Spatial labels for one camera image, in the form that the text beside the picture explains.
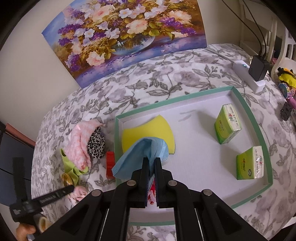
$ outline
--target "finger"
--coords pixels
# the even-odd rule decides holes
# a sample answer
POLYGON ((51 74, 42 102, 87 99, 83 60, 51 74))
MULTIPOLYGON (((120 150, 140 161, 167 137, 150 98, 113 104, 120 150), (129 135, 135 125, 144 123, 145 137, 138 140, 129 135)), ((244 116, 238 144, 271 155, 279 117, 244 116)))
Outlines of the finger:
POLYGON ((36 228, 32 225, 20 223, 16 229, 17 241, 28 241, 27 234, 33 234, 36 232, 36 228))

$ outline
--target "black charger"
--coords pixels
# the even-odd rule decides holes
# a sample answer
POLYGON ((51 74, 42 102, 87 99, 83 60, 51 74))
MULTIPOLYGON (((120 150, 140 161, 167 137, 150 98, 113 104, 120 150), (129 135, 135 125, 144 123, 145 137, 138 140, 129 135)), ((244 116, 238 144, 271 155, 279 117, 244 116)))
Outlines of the black charger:
POLYGON ((250 68, 249 68, 249 74, 253 77, 255 81, 260 81, 264 79, 267 71, 269 68, 269 63, 264 59, 261 58, 259 55, 253 56, 250 68))

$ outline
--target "floral painting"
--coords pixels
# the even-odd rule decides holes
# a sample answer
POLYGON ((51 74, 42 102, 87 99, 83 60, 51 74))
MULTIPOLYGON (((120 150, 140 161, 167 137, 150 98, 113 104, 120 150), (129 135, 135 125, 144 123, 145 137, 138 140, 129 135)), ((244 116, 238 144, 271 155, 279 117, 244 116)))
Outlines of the floral painting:
POLYGON ((75 0, 42 34, 81 87, 152 57, 207 46, 196 0, 75 0))

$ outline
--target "metal screw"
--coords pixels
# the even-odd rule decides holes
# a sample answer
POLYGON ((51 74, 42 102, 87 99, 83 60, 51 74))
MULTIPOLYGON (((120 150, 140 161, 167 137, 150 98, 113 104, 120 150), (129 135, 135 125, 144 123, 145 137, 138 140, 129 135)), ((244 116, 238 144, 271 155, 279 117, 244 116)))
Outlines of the metal screw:
POLYGON ((94 197, 98 197, 98 196, 101 195, 101 191, 98 190, 98 189, 96 189, 96 190, 93 190, 93 191, 91 192, 91 194, 92 194, 94 197))
POLYGON ((135 186, 136 183, 137 183, 137 182, 136 182, 135 180, 128 180, 126 184, 127 184, 128 186, 132 187, 132 186, 135 186))
POLYGON ((210 189, 205 189, 205 190, 203 190, 203 194, 206 196, 211 196, 213 194, 213 192, 210 189))
POLYGON ((168 184, 169 184, 170 186, 174 187, 174 186, 177 185, 177 181, 175 181, 175 180, 170 180, 170 181, 168 181, 168 184))

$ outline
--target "floral bedsheet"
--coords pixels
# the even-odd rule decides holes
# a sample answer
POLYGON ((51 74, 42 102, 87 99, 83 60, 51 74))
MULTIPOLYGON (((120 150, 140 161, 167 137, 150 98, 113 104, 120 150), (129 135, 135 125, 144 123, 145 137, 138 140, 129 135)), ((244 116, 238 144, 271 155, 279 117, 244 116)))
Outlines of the floral bedsheet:
MULTIPOLYGON (((133 64, 75 91, 49 111, 41 124, 32 166, 32 198, 63 187, 59 149, 81 120, 97 118, 103 122, 106 151, 113 151, 116 115, 169 98, 233 85, 251 107, 261 128, 274 179, 271 188, 235 211, 264 237, 272 238, 296 212, 296 139, 293 125, 279 116, 285 100, 271 79, 266 77, 263 91, 253 93, 231 69, 229 60, 248 58, 235 45, 214 44, 133 64)), ((88 191, 114 189, 115 182, 105 175, 105 158, 92 161, 89 173, 80 176, 80 185, 88 191)), ((74 205, 65 197, 43 208, 44 214, 55 222, 74 205)), ((176 230, 174 225, 130 226, 127 240, 176 240, 176 230)))

